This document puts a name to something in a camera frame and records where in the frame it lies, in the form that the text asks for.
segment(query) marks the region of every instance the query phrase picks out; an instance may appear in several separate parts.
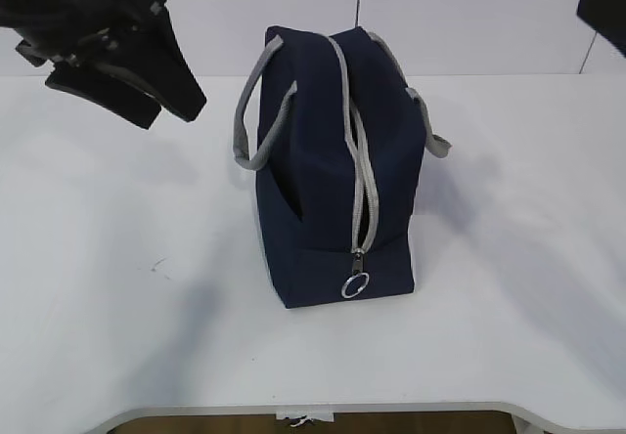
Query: metal ring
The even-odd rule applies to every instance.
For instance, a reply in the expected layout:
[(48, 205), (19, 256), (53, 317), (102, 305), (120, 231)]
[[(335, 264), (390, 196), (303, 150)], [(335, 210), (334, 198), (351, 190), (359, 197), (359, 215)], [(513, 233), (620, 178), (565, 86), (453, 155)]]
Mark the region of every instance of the metal ring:
[[(361, 287), (356, 289), (356, 292), (352, 294), (348, 294), (348, 288), (350, 287), (350, 285), (360, 278), (365, 278), (365, 281), (361, 284)], [(354, 297), (359, 295), (361, 292), (363, 292), (369, 283), (370, 283), (369, 273), (357, 273), (356, 275), (353, 275), (350, 278), (348, 278), (348, 280), (343, 284), (343, 287), (341, 288), (341, 296), (344, 299), (353, 299)]]

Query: navy blue bag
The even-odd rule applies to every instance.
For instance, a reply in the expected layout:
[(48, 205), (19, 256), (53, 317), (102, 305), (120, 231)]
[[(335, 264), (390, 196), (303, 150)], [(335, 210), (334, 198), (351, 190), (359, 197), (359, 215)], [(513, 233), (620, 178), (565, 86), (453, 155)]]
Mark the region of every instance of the navy blue bag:
[[(270, 27), (235, 115), (234, 152), (256, 171), (272, 282), (288, 308), (411, 293), (409, 220), (432, 134), (424, 101), (384, 42)], [(244, 114), (263, 76), (258, 151)]]

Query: zipper pull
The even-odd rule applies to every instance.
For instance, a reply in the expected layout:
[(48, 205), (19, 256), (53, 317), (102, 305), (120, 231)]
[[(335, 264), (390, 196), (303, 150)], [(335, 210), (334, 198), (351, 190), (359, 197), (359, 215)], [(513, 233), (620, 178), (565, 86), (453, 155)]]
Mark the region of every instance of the zipper pull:
[[(352, 261), (352, 276), (348, 278), (348, 280), (343, 284), (341, 288), (341, 296), (344, 299), (352, 299), (359, 295), (361, 292), (365, 290), (365, 288), (370, 283), (370, 274), (365, 273), (363, 271), (363, 261), (365, 259), (365, 251), (361, 248), (358, 248), (354, 251), (354, 260)], [(353, 283), (362, 282), (358, 289), (354, 290), (352, 293), (348, 293), (349, 287), (354, 287)]]
[(354, 252), (354, 260), (352, 261), (352, 276), (357, 276), (363, 273), (364, 261), (365, 251), (359, 248)]

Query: white wall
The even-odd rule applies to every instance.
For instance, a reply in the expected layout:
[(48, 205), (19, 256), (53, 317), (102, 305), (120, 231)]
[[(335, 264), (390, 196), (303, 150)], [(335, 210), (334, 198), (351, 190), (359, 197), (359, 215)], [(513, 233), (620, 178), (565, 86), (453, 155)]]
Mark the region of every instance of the white wall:
[[(198, 75), (248, 74), (267, 26), (324, 33), (351, 27), (357, 0), (169, 0), (181, 47)], [(578, 0), (361, 0), (360, 23), (385, 38), (408, 74), (577, 73), (594, 32)], [(13, 51), (0, 29), (0, 75), (47, 73)], [(626, 70), (598, 37), (585, 71)]]
[[(198, 75), (248, 74), (274, 24), (333, 33), (354, 26), (357, 0), (168, 0), (179, 43)], [(0, 74), (37, 72), (0, 29)], [(47, 73), (49, 67), (39, 70)]]
[(409, 74), (577, 73), (594, 32), (578, 0), (361, 0)]

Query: zipper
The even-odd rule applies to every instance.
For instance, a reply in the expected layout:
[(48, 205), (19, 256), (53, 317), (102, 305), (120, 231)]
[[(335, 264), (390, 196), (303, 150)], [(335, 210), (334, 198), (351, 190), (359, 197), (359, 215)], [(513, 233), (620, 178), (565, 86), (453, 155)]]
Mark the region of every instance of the zipper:
[[(330, 37), (326, 37), (339, 59), (341, 70), (341, 90), (343, 95), (343, 127), (345, 143), (354, 162), (354, 205), (352, 207), (352, 275), (343, 285), (341, 295), (351, 299), (359, 295), (369, 284), (370, 275), (365, 271), (365, 255), (376, 238), (379, 227), (379, 191), (374, 178), (374, 169), (370, 161), (368, 138), (361, 113), (350, 98), (348, 66), (341, 47)], [(363, 214), (364, 204), (368, 215)], [(348, 288), (357, 280), (363, 279), (361, 286), (353, 293)]]

